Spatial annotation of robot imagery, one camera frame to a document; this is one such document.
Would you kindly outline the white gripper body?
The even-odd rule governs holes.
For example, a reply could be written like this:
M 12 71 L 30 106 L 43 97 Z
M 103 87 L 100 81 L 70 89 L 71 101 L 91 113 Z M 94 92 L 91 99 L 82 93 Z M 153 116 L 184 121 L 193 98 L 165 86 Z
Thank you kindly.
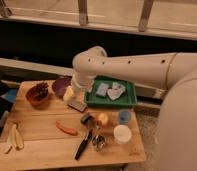
M 90 92 L 92 90 L 93 84 L 94 80 L 88 77 L 73 76 L 71 80 L 71 85 L 75 92 Z

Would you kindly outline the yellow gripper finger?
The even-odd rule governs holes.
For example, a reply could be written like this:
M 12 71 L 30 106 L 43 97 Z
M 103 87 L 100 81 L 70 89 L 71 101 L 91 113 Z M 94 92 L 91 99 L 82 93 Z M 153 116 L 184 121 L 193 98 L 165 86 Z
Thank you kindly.
M 68 86 L 65 93 L 64 93 L 64 96 L 63 96 L 63 100 L 64 101 L 68 101 L 70 100 L 72 97 L 74 96 L 74 91 L 72 89 L 71 86 Z

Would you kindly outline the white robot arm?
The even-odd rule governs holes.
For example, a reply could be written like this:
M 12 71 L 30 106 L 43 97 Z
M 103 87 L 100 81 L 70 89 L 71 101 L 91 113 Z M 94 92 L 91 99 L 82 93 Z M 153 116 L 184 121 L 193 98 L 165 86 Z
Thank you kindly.
M 97 76 L 167 92 L 158 120 L 154 171 L 197 171 L 197 53 L 109 57 L 92 47 L 72 61 L 72 87 L 89 90 Z

